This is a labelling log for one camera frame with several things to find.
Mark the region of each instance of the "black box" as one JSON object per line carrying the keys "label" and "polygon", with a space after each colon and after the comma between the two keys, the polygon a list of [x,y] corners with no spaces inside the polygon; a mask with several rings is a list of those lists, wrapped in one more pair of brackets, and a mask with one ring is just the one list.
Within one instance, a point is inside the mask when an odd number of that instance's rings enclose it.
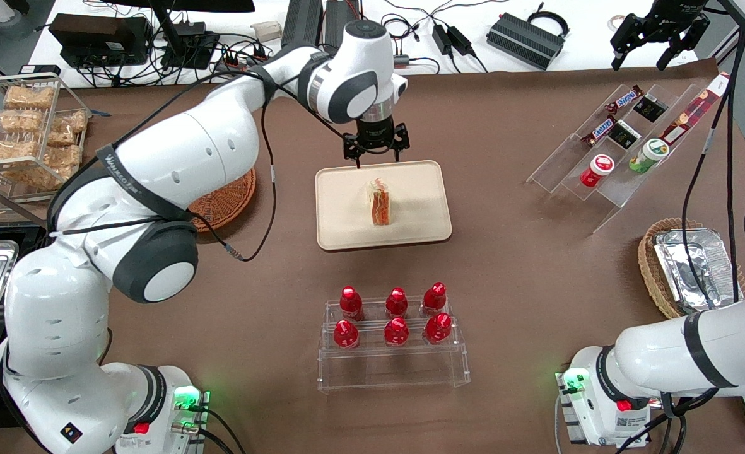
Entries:
{"label": "black box", "polygon": [[144,17],[113,18],[58,14],[50,33],[61,44],[61,57],[73,68],[144,64],[153,34]]}
{"label": "black box", "polygon": [[487,43],[524,63],[546,70],[563,49],[565,39],[504,13],[487,34]]}

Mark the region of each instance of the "candy bar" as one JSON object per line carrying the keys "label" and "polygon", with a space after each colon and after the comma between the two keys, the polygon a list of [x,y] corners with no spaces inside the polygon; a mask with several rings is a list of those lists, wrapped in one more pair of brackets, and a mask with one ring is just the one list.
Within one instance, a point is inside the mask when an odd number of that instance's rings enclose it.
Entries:
{"label": "candy bar", "polygon": [[589,147],[595,146],[597,144],[597,141],[599,141],[600,138],[604,137],[608,131],[611,131],[611,129],[616,126],[616,119],[613,115],[608,115],[607,120],[605,120],[600,126],[597,126],[597,129],[594,129],[589,135],[586,135],[583,137],[582,140],[585,142],[585,144]]}
{"label": "candy bar", "polygon": [[605,110],[611,113],[619,112],[619,110],[622,107],[627,106],[631,103],[632,100],[635,100],[636,98],[643,96],[644,91],[640,88],[638,88],[638,85],[634,85],[633,89],[630,90],[627,95],[624,95],[621,98],[618,98],[618,100],[613,101],[612,103],[605,105]]}
{"label": "candy bar", "polygon": [[633,107],[633,110],[638,112],[638,114],[640,114],[647,120],[655,123],[655,121],[658,120],[658,117],[663,115],[668,108],[669,107],[666,104],[658,101],[655,96],[647,93],[643,96],[643,98],[641,98],[641,100],[638,101],[635,107]]}
{"label": "candy bar", "polygon": [[641,138],[641,134],[635,132],[629,124],[619,120],[616,122],[616,126],[608,132],[608,137],[613,139],[623,149],[629,149],[629,147],[635,144],[635,141]]}

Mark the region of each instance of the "power adapter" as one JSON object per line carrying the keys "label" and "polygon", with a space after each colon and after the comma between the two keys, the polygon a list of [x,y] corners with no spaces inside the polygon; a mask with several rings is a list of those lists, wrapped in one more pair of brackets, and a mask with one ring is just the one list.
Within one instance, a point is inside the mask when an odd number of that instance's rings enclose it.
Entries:
{"label": "power adapter", "polygon": [[465,35],[463,35],[458,28],[456,28],[455,26],[450,26],[448,28],[447,36],[451,45],[453,45],[454,49],[456,49],[456,52],[459,52],[459,55],[471,54],[474,57],[476,56],[476,51],[473,50],[471,41],[468,40],[468,38],[465,37]]}
{"label": "power adapter", "polygon": [[436,43],[437,49],[442,55],[450,55],[453,52],[453,44],[450,42],[444,27],[440,24],[433,26],[433,42]]}

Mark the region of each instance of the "acrylic display rack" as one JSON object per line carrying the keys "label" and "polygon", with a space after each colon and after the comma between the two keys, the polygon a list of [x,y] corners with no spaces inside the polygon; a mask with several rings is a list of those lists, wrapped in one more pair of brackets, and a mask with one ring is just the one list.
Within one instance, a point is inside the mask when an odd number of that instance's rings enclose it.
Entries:
{"label": "acrylic display rack", "polygon": [[[645,173],[637,173],[631,170],[628,162],[635,157],[638,150],[648,140],[660,137],[669,124],[681,115],[686,106],[697,97],[703,89],[697,85],[690,85],[680,96],[673,95],[659,85],[653,85],[646,91],[647,94],[654,96],[658,101],[663,102],[669,108],[655,121],[647,120],[638,112],[633,110],[638,100],[632,101],[618,113],[614,114],[616,120],[622,120],[632,129],[641,135],[641,138],[635,141],[629,149],[625,150],[622,146],[613,141],[610,137],[603,137],[589,148],[582,138],[594,131],[597,126],[605,121],[609,112],[605,105],[616,101],[623,95],[631,91],[631,87],[621,85],[614,93],[603,101],[597,110],[592,114],[582,126],[568,137],[557,149],[546,158],[546,161],[537,168],[535,172],[526,179],[527,183],[534,181],[547,192],[555,193],[557,190],[569,190],[581,201],[586,201],[591,196],[602,197],[609,202],[611,209],[605,218],[596,226],[594,232],[607,224],[624,208],[639,187],[647,180],[651,173],[655,172],[655,167],[647,170]],[[686,132],[671,147],[670,155],[677,152],[678,146],[683,143]],[[587,187],[580,183],[580,173],[585,170],[591,163],[592,158],[598,154],[606,154],[614,160],[616,167],[610,175],[607,175],[599,181],[596,187]]]}
{"label": "acrylic display rack", "polygon": [[451,385],[459,387],[471,381],[467,348],[459,320],[450,302],[443,310],[451,316],[450,336],[438,345],[422,339],[425,322],[419,312],[421,296],[407,296],[406,324],[409,340],[400,347],[384,342],[385,299],[364,300],[364,321],[353,322],[358,328],[360,345],[344,350],[332,339],[336,323],[343,319],[338,301],[327,301],[319,342],[319,379],[322,393],[349,388],[387,388],[403,385]]}

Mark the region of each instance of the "red bottle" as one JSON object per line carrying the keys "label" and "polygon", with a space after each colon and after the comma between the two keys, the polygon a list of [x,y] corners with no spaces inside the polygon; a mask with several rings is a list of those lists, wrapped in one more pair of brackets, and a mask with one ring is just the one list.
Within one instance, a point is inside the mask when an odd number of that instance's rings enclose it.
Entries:
{"label": "red bottle", "polygon": [[386,315],[389,318],[405,317],[409,302],[406,301],[406,293],[400,287],[392,288],[392,293],[386,299]]}
{"label": "red bottle", "polygon": [[431,317],[425,324],[423,338],[429,343],[438,344],[450,336],[450,330],[450,315],[441,312]]}
{"label": "red bottle", "polygon": [[409,327],[402,317],[395,317],[384,328],[384,340],[389,347],[400,347],[409,338]]}
{"label": "red bottle", "polygon": [[338,300],[341,313],[347,320],[360,322],[364,319],[364,307],[361,306],[361,295],[349,285],[341,290],[341,298]]}
{"label": "red bottle", "polygon": [[355,348],[358,347],[358,328],[346,320],[336,323],[336,328],[332,331],[332,339],[336,341],[338,347]]}
{"label": "red bottle", "polygon": [[437,282],[425,293],[423,302],[420,304],[420,313],[424,317],[433,317],[442,312],[442,308],[445,307],[447,300],[445,285],[442,282]]}

